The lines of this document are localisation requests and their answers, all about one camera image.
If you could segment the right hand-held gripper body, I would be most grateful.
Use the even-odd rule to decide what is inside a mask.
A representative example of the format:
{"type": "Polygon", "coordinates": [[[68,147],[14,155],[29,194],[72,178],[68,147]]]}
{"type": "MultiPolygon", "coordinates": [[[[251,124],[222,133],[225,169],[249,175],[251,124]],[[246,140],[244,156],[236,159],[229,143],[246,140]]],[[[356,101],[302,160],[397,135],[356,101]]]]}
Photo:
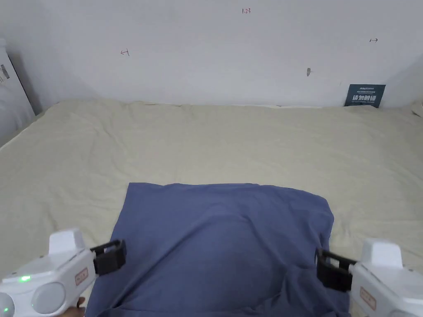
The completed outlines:
{"type": "Polygon", "coordinates": [[[325,287],[348,293],[368,317],[423,315],[423,276],[403,265],[397,244],[368,239],[357,261],[318,248],[316,269],[325,287]]]}

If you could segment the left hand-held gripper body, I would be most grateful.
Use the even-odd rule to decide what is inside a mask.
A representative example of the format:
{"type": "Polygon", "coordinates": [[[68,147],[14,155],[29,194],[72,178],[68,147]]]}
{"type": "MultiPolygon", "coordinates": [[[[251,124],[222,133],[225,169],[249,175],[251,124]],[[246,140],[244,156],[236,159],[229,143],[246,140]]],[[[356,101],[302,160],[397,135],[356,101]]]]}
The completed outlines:
{"type": "Polygon", "coordinates": [[[56,317],[76,306],[96,278],[119,270],[125,263],[123,239],[89,248],[77,228],[54,232],[46,255],[2,279],[0,315],[56,317]]]}

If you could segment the person's left hand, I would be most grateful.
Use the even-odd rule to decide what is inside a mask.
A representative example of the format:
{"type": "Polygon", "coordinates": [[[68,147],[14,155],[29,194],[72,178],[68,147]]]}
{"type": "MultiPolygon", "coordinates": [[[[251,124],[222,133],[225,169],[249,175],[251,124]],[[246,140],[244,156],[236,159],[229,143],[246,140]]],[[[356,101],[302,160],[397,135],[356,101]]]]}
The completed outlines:
{"type": "Polygon", "coordinates": [[[83,306],[86,298],[80,297],[76,303],[76,306],[69,307],[64,313],[59,315],[59,317],[84,317],[86,312],[86,307],[83,306]]]}

